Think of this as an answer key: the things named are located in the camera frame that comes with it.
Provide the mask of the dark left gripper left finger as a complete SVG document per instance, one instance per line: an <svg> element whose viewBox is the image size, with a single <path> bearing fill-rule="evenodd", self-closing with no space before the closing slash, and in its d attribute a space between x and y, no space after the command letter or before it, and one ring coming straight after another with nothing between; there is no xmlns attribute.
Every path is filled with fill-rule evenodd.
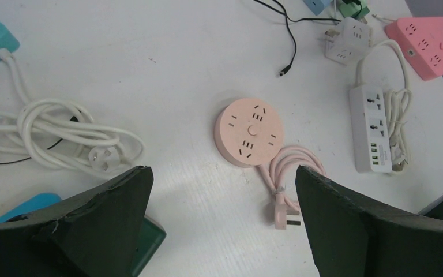
<svg viewBox="0 0 443 277"><path fill-rule="evenodd" d="M0 223L0 276L130 276L153 182L137 166Z"/></svg>

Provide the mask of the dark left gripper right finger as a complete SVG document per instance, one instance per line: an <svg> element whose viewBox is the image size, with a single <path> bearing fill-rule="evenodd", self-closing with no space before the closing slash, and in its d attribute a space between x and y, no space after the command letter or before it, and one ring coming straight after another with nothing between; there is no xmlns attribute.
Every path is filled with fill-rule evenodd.
<svg viewBox="0 0 443 277"><path fill-rule="evenodd" d="M305 166L295 186L321 276L443 276L443 219L387 205Z"/></svg>

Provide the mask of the blue cube socket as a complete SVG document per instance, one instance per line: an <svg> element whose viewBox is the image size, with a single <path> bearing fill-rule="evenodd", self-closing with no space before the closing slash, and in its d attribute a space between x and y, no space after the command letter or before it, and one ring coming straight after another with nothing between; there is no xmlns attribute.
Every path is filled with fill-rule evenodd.
<svg viewBox="0 0 443 277"><path fill-rule="evenodd" d="M0 223L7 222L8 220L29 212L37 211L42 208L49 207L62 201L61 197L55 193L40 193L32 198L24 201L18 206L14 207L10 211L0 216Z"/></svg>

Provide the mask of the round pink socket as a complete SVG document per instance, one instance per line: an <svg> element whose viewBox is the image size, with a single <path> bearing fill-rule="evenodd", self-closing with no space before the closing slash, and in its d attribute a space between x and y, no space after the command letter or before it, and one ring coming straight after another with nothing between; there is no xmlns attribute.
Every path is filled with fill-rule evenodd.
<svg viewBox="0 0 443 277"><path fill-rule="evenodd" d="M257 98L242 98L228 105L214 127L216 147L238 167L270 162L282 149L284 128L278 112Z"/></svg>

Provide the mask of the dark green cube socket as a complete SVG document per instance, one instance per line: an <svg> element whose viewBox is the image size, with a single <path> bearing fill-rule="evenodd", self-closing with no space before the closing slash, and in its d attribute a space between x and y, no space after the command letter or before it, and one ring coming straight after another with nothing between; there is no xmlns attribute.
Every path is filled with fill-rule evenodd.
<svg viewBox="0 0 443 277"><path fill-rule="evenodd" d="M144 217L132 259L131 276L140 275L166 236L165 229L157 221L148 216Z"/></svg>

